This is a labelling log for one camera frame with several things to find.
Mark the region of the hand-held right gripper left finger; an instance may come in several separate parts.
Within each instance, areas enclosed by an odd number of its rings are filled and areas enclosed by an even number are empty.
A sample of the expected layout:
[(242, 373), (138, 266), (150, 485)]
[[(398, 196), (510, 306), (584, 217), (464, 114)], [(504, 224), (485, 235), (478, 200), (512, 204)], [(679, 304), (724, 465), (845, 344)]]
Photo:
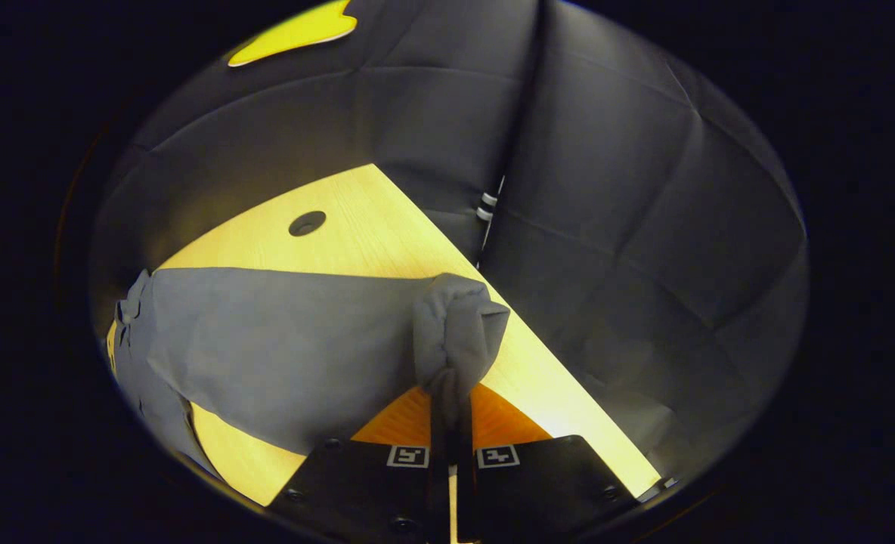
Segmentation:
[(437, 400), (413, 387), (353, 437), (318, 444), (268, 506), (341, 543), (448, 543), (450, 456)]

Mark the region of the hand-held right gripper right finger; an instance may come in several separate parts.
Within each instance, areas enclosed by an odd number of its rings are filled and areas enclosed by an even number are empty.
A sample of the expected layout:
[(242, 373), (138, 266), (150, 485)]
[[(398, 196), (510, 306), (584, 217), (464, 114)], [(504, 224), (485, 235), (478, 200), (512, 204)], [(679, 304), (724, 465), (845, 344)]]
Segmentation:
[(457, 539), (564, 543), (637, 500), (578, 434), (554, 437), (486, 385), (461, 406)]

